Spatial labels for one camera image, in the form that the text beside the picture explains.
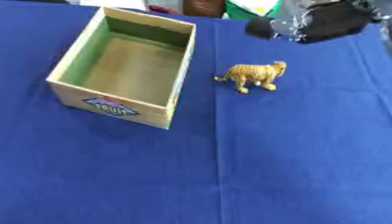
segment white object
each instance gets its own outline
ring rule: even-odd
[[[259,16],[265,16],[271,11],[279,0],[229,0],[246,11],[250,11]]]
[[[80,0],[80,4],[146,11],[144,0]]]

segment black object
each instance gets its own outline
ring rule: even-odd
[[[288,15],[250,20],[246,33],[308,44],[361,32],[382,24],[382,40],[392,55],[392,0],[283,0]]]
[[[270,17],[256,17],[251,19],[245,28],[246,33],[257,36],[262,39],[271,39],[274,36],[274,30],[271,27]]]
[[[312,43],[361,32],[370,19],[368,11],[355,9],[350,3],[331,3],[314,7],[304,15],[309,24],[297,28],[301,43]]]

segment toy tiger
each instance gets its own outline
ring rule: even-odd
[[[275,61],[272,65],[235,65],[232,66],[224,77],[215,76],[216,81],[232,80],[235,82],[236,89],[243,94],[248,93],[248,89],[244,87],[247,81],[251,81],[255,86],[262,86],[270,91],[277,90],[277,86],[272,81],[284,74],[286,63],[283,61]]]

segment green object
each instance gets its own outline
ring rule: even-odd
[[[282,5],[282,0],[280,0],[275,7],[267,13],[267,17],[273,18],[279,12],[279,8]],[[230,18],[257,18],[258,16],[248,10],[237,6],[230,1],[226,1],[226,13]]]

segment table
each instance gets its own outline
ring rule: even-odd
[[[392,221],[392,61],[378,27],[314,45],[198,26],[170,130],[63,106],[45,78],[95,8],[1,2],[0,223]],[[288,63],[278,90],[215,83]]]

